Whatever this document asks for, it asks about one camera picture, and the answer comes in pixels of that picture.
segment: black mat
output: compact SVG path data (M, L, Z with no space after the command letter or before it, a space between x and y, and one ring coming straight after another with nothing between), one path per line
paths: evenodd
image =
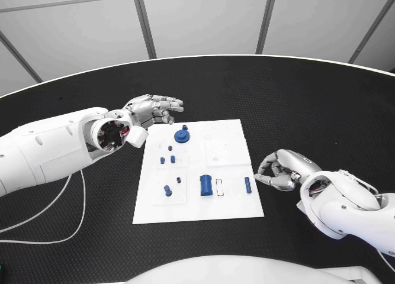
M190 57L111 67L0 99L0 136L27 122L89 107L121 108L138 95L184 101L176 120L241 119L252 168L291 149L324 170L346 169L381 192L395 192L395 77L331 63L275 57ZM258 184L264 218L131 225L142 149L130 145L83 170L86 216L62 244L0 244L5 283L124 281L155 266L212 254L287 260L307 266L365 266L383 283L395 275L360 239L331 240L295 208L298 190ZM0 198L0 228L34 215L65 180ZM0 239L67 237L80 219L82 188Z

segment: wall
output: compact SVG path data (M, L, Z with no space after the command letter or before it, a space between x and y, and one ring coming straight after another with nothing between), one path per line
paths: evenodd
M389 70L395 0L0 0L0 96L98 67L200 54Z

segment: robotic hand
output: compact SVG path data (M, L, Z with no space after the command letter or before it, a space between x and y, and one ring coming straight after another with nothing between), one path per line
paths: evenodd
M269 166L274 177L262 175ZM323 234L337 240L352 234L395 257L395 193L378 194L349 172L323 171L291 150L265 157L254 178L280 191L300 184L297 208Z
M88 108L27 123L0 137L0 197L65 178L115 152L127 141L140 148L145 129L174 122L183 102L142 95L122 109Z

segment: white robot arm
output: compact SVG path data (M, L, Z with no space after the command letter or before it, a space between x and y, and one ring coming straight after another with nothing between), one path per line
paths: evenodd
M274 177L262 175L268 166ZM378 194L349 172L321 171L290 150L265 157L254 178L281 191L301 184L297 207L323 234L337 240L352 234L395 257L395 193Z
M65 178L115 152L127 141L140 148L145 129L171 124L183 102L142 95L122 109L88 108L27 123L0 137L0 197Z

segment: black tabletop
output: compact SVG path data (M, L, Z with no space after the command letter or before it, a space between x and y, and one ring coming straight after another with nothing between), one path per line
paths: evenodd
M290 149L324 170L347 170L395 192L395 77L334 63L267 56L206 56L124 64L40 84L0 99L0 136L27 122L91 107L119 109L150 93L184 101L177 122L241 119L252 169ZM194 256L261 256L314 268L363 266L395 275L353 236L333 240L295 208L298 190L258 185L264 218L132 225L142 148L125 145L83 170L86 214L59 244L0 244L5 283L125 281ZM0 198L0 229L50 203L65 180ZM82 210L80 175L47 212L0 239L67 237Z

